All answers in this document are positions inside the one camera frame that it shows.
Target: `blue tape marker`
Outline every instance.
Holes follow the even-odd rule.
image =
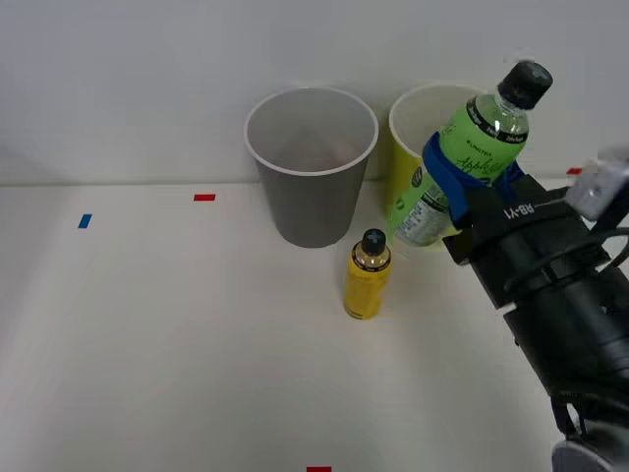
[[[83,218],[81,218],[81,222],[79,223],[79,229],[86,229],[89,226],[90,220],[91,214],[84,214]]]

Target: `cup rim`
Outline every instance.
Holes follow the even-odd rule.
[[[263,107],[267,102],[269,102],[270,100],[277,98],[280,95],[284,95],[287,93],[292,93],[295,91],[300,91],[300,90],[326,90],[326,91],[333,91],[335,93],[340,93],[342,95],[348,96],[350,98],[352,98],[354,101],[358,102],[363,108],[365,108],[368,113],[370,114],[371,118],[372,118],[372,124],[373,124],[373,138],[372,138],[372,142],[369,144],[369,146],[367,147],[367,149],[360,154],[357,158],[355,158],[354,160],[348,162],[347,164],[343,164],[339,167],[334,167],[332,169],[326,169],[326,170],[319,170],[317,172],[303,172],[303,171],[299,171],[299,170],[292,170],[292,169],[287,169],[285,167],[280,167],[279,165],[275,165],[271,162],[269,162],[268,160],[264,159],[263,157],[261,157],[256,150],[254,149],[254,147],[252,146],[251,142],[249,141],[249,123],[251,122],[252,118],[254,117],[254,115],[256,114],[256,112]],[[270,169],[273,169],[277,172],[280,172],[282,174],[289,174],[289,175],[296,175],[299,177],[320,177],[323,175],[330,175],[330,174],[336,174],[338,172],[342,172],[344,170],[349,169],[350,167],[354,167],[355,165],[357,165],[358,163],[360,163],[362,160],[366,159],[368,155],[370,155],[373,151],[373,148],[375,148],[375,144],[377,143],[377,139],[378,139],[378,135],[379,135],[379,125],[377,122],[377,118],[375,117],[375,113],[373,112],[372,108],[369,107],[364,100],[362,100],[361,98],[358,98],[356,95],[349,93],[348,91],[345,90],[341,90],[339,88],[334,88],[334,87],[298,87],[298,88],[287,88],[283,91],[280,91],[278,93],[273,93],[269,96],[267,96],[266,98],[264,98],[260,103],[258,103],[247,115],[247,120],[245,120],[245,146],[247,148],[247,151],[249,152],[249,154],[251,154],[259,163],[261,163],[262,165],[264,165],[265,167],[268,167]]]
[[[388,125],[389,125],[389,130],[391,132],[391,135],[393,136],[393,140],[395,140],[395,143],[397,143],[405,152],[411,154],[413,157],[416,157],[419,159],[423,158],[421,154],[411,150],[408,146],[406,146],[406,143],[404,143],[400,139],[400,136],[397,134],[397,130],[395,129],[395,126],[393,126],[393,113],[395,112],[395,109],[400,105],[400,103],[406,100],[409,96],[414,95],[415,93],[418,93],[420,91],[424,91],[425,89],[436,89],[440,87],[453,87],[457,89],[467,89],[467,90],[471,90],[477,93],[487,93],[486,88],[482,88],[474,84],[461,84],[458,82],[448,82],[448,81],[430,82],[428,84],[424,84],[422,86],[412,88],[402,93],[398,97],[398,99],[395,100],[395,102],[393,102],[393,105],[391,106],[391,109],[389,110]]]

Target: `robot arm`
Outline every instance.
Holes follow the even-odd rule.
[[[618,268],[629,245],[598,269],[610,260],[602,243],[629,236],[616,227],[629,212],[629,148],[602,155],[569,189],[547,191],[519,168],[511,176],[457,194],[437,170],[446,195],[465,200],[452,213],[462,232],[443,241],[496,308],[513,306],[504,318],[566,437],[554,470],[629,470],[629,281]]]

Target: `white wall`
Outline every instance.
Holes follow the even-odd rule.
[[[256,179],[242,127],[286,86],[381,119],[423,81],[555,85],[523,162],[563,173],[625,140],[626,0],[0,0],[0,183]]]

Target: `red tape marker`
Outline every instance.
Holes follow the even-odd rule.
[[[216,200],[216,194],[196,194],[195,202],[213,202]]]

